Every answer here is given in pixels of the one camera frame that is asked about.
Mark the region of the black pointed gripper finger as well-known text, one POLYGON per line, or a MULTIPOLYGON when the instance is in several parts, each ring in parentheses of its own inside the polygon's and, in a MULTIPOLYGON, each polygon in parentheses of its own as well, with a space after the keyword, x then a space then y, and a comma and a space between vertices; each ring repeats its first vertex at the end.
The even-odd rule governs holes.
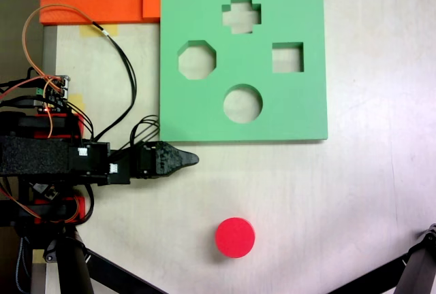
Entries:
POLYGON ((199 161, 200 161, 199 156, 192 152, 179 150, 178 148, 175 148, 170 144, 166 145, 166 174, 167 175, 171 175, 182 168, 196 165, 199 163, 199 161))

